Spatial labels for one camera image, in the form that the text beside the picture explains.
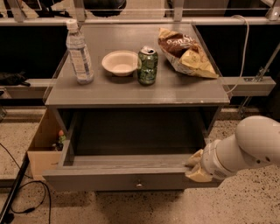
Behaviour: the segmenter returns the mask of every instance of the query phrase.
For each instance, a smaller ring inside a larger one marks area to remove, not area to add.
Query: snack bag
[[[219,77],[203,48],[194,38],[160,28],[158,44],[177,72],[212,79]]]

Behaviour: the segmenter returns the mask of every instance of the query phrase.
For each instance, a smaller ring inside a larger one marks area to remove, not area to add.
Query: clear water bottle
[[[88,84],[94,79],[94,72],[88,53],[88,47],[85,43],[85,37],[79,31],[77,20],[67,20],[66,26],[68,29],[66,46],[70,54],[77,81],[80,84]]]

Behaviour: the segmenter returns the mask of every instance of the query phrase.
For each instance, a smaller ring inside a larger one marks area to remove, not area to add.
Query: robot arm
[[[280,123],[265,116],[242,120],[235,133],[209,143],[188,161],[186,176],[197,182],[223,180],[238,171],[280,165]]]

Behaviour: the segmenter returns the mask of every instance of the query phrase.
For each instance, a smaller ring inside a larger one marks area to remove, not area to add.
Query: white bowl
[[[127,76],[137,69],[138,54],[130,51],[116,51],[107,54],[102,66],[117,76]]]

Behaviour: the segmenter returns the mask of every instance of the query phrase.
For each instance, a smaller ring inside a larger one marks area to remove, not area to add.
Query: cable
[[[240,78],[243,75],[243,69],[244,69],[244,64],[245,64],[245,56],[246,56],[246,49],[247,49],[247,43],[248,43],[248,36],[249,36],[249,23],[246,20],[246,18],[243,17],[243,16],[240,16],[240,15],[234,15],[233,18],[241,18],[241,19],[243,19],[244,22],[246,23],[247,31],[246,31],[246,37],[245,37],[245,42],[244,42],[243,54],[242,54],[241,72],[240,72],[239,78],[237,79],[236,84],[230,90],[227,91],[227,94],[233,92],[236,89],[236,87],[238,86],[238,81],[240,80]]]
[[[50,193],[50,189],[48,187],[47,184],[45,184],[44,182],[40,181],[40,180],[33,180],[31,182],[28,182],[24,185],[21,185],[18,190],[17,190],[17,193],[22,189],[24,188],[25,186],[28,186],[29,184],[41,184],[44,188],[44,197],[43,199],[40,201],[40,203],[36,206],[33,206],[33,207],[30,207],[30,208],[27,208],[25,209],[24,211],[15,211],[12,206],[10,207],[10,210],[14,213],[14,214],[28,214],[28,213],[31,213],[33,212],[36,208],[38,208],[39,206],[41,206],[44,201],[45,201],[45,198],[46,198],[46,192],[48,193],[48,197],[49,197],[49,224],[51,224],[51,212],[52,212],[52,198],[51,198],[51,193]]]
[[[17,165],[18,169],[20,170],[20,166],[17,163],[16,159],[11,155],[11,153],[8,151],[8,149],[6,147],[4,147],[1,143],[0,145],[8,152],[8,154],[10,155],[10,157],[12,158],[12,160],[15,162],[15,164]],[[25,176],[29,179],[32,179],[32,177],[29,177],[28,175],[25,174]]]

